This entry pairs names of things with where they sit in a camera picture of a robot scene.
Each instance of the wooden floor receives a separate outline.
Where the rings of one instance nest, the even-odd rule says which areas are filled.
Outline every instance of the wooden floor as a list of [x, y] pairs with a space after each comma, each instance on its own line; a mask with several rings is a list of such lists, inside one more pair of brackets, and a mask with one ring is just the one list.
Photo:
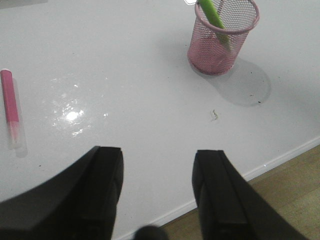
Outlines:
[[[320, 240], [320, 145], [249, 183], [300, 233]], [[202, 240], [197, 209], [163, 228], [170, 240]]]

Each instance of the pencil cup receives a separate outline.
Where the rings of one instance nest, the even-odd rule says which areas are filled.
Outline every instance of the pencil cup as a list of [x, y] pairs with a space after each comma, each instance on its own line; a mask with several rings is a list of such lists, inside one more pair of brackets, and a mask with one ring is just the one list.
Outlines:
[[195, 23], [187, 57], [191, 66], [207, 75], [230, 70], [238, 53], [259, 20], [252, 0], [212, 0], [224, 28], [208, 22], [199, 3], [195, 4]]

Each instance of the white desk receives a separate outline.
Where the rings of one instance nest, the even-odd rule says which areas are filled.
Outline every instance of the white desk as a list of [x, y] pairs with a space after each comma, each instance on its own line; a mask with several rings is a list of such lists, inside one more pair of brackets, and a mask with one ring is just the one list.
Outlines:
[[320, 144], [318, 0], [257, 0], [260, 22], [219, 77], [189, 66], [184, 0], [28, 3], [0, 0], [0, 68], [16, 80], [25, 136], [8, 148], [0, 97], [0, 201], [95, 145], [121, 147], [113, 238], [128, 239], [195, 208], [198, 149], [224, 150], [251, 179]]

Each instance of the pink marker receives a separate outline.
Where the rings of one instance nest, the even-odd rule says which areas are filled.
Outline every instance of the pink marker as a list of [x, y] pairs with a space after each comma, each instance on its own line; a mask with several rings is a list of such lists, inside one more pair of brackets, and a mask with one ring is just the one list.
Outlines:
[[15, 149], [20, 146], [20, 127], [14, 82], [10, 70], [2, 69], [0, 71], [0, 75], [6, 122], [8, 124], [9, 132], [11, 135], [12, 147]]

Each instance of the green pen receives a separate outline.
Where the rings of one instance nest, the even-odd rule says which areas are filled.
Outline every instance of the green pen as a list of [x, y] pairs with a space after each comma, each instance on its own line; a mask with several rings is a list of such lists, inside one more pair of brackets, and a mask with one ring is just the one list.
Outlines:
[[[211, 0], [198, 0], [208, 22], [220, 29], [225, 29], [224, 24], [222, 23], [217, 10], [215, 8], [214, 3]], [[217, 38], [219, 39], [220, 43], [226, 47], [227, 50], [230, 51], [229, 46], [229, 36], [221, 33], [216, 33]]]

